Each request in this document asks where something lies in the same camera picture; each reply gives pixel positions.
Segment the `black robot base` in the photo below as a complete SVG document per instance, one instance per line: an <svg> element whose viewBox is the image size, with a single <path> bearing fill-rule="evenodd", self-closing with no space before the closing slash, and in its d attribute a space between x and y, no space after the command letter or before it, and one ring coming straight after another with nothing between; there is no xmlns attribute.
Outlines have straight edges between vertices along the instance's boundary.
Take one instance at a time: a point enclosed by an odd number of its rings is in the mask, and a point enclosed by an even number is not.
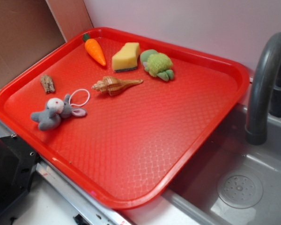
<svg viewBox="0 0 281 225"><path fill-rule="evenodd" d="M0 217L30 192L38 159L21 137L0 138Z"/></svg>

